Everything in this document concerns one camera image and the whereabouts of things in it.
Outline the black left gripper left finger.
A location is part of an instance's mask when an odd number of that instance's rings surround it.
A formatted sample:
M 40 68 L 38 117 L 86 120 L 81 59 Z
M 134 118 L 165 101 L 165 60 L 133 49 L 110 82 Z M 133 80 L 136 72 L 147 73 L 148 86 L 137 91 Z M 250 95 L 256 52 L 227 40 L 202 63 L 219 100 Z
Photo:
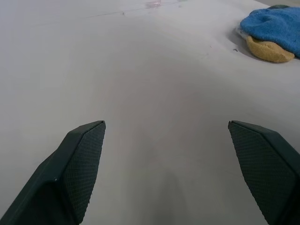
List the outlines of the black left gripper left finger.
M 67 133 L 34 171 L 0 220 L 2 225 L 79 225 L 96 183 L 104 121 Z

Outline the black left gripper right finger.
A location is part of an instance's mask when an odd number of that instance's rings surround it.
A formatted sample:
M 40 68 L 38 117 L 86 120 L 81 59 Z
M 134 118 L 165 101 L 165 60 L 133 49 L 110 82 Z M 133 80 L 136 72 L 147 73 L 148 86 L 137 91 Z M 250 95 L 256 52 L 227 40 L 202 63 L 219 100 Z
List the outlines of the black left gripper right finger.
M 269 225 L 300 223 L 300 155 L 273 130 L 232 120 L 228 129 L 244 180 Z

